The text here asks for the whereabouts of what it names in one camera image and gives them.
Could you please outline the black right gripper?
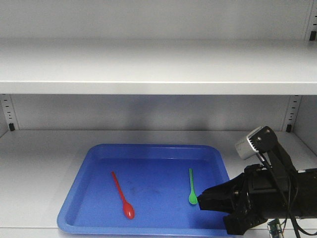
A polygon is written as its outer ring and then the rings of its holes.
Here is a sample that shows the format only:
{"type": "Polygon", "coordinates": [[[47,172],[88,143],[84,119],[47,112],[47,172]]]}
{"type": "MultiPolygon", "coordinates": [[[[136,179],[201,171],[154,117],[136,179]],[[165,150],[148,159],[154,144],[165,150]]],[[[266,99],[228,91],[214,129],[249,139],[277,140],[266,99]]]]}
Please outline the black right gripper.
{"type": "Polygon", "coordinates": [[[316,218],[316,168],[298,171],[284,185],[282,195],[267,169],[251,165],[235,178],[204,190],[198,196],[198,204],[200,210],[231,213],[223,217],[229,235],[243,235],[270,218],[285,218],[288,210],[296,218],[316,218]],[[245,208],[236,211],[240,198],[245,208]]]}

